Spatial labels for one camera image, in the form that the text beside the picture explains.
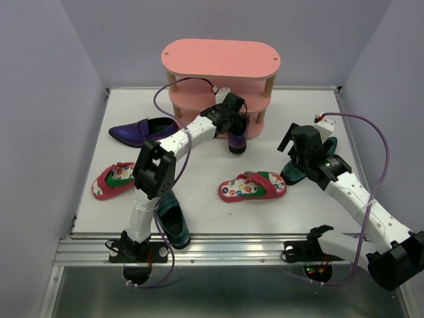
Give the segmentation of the purple loafer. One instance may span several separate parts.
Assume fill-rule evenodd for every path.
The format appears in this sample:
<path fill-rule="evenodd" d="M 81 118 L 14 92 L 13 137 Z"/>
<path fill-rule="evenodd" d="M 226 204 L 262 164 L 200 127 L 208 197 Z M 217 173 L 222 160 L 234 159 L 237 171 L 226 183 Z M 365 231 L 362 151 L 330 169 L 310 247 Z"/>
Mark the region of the purple loafer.
<path fill-rule="evenodd" d="M 233 154 L 242 154 L 247 147 L 247 130 L 249 117 L 241 116 L 231 126 L 227 133 L 228 147 Z"/>
<path fill-rule="evenodd" d="M 109 135 L 126 146 L 140 148 L 146 140 L 161 140 L 178 132 L 179 129 L 172 118 L 158 117 L 111 127 Z"/>

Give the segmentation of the green loafer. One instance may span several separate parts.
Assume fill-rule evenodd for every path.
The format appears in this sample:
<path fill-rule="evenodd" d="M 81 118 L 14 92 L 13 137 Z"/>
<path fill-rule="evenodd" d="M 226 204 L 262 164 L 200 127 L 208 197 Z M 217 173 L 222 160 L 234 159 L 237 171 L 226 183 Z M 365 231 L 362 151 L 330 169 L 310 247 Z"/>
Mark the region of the green loafer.
<path fill-rule="evenodd" d="M 327 155 L 332 155 L 337 149 L 338 140 L 337 137 L 334 136 L 329 137 L 329 140 L 333 144 L 332 147 L 330 147 L 330 149 L 327 151 Z M 280 176 L 284 179 L 287 186 L 294 186 L 306 177 L 305 174 L 293 166 L 292 161 L 289 161 L 287 164 L 285 164 L 282 171 L 280 172 Z"/>
<path fill-rule="evenodd" d="M 173 248 L 181 250 L 190 244 L 191 235 L 186 218 L 173 191 L 159 200 L 156 217 Z"/>

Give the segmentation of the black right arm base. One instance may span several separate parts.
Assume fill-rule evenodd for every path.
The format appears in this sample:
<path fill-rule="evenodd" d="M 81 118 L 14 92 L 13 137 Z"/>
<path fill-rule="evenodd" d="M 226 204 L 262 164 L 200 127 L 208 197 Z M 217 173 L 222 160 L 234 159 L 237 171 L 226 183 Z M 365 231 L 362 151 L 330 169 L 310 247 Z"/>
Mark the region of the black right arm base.
<path fill-rule="evenodd" d="M 312 282 L 328 283 L 333 275 L 331 262 L 341 261 L 342 259 L 324 253 L 319 246 L 318 238 L 333 229 L 329 225 L 321 225 L 312 228 L 305 240 L 286 241 L 280 258 L 289 264 L 306 262 L 306 265 L 303 266 L 306 278 L 312 280 Z"/>

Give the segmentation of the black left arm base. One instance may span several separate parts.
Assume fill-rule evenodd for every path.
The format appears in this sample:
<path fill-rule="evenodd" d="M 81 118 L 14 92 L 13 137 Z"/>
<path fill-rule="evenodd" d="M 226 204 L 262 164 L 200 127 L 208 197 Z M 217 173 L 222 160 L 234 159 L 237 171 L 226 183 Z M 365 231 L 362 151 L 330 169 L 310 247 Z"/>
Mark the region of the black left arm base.
<path fill-rule="evenodd" d="M 150 237 L 142 242 L 129 238 L 123 231 L 119 239 L 110 239 L 105 243 L 109 251 L 108 262 L 123 266 L 122 275 L 127 286 L 136 289 L 158 288 L 171 275 L 175 266 L 175 256 L 168 241 L 151 242 Z M 154 264 L 166 264 L 171 255 L 171 268 L 160 280 L 151 280 Z"/>

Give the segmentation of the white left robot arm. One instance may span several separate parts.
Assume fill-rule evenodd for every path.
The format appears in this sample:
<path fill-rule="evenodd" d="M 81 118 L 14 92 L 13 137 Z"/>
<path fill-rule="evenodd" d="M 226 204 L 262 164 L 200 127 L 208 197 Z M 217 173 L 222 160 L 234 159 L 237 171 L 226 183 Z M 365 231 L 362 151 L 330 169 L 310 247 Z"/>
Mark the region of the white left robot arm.
<path fill-rule="evenodd" d="M 240 119 L 245 100 L 234 93 L 204 109 L 186 127 L 158 141 L 147 140 L 138 155 L 134 170 L 135 200 L 128 225 L 121 233 L 119 251 L 134 261 L 147 255 L 151 223 L 159 200 L 178 180 L 176 165 L 188 159 L 196 146 L 229 133 Z"/>

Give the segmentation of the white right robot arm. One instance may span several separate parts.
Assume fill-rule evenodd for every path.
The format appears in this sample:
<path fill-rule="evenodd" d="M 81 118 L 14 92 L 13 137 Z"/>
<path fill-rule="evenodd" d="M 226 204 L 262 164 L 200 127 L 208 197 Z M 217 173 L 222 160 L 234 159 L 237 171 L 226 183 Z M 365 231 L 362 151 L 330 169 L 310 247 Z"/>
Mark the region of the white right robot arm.
<path fill-rule="evenodd" d="M 337 201 L 362 227 L 357 238 L 330 225 L 310 230 L 304 240 L 285 244 L 282 260 L 288 263 L 320 261 L 326 255 L 366 270 L 384 290 L 393 291 L 423 271 L 423 232 L 413 232 L 397 221 L 374 195 L 367 192 L 352 168 L 337 154 L 327 152 L 317 127 L 292 123 L 278 151 L 289 142 L 292 164 Z"/>

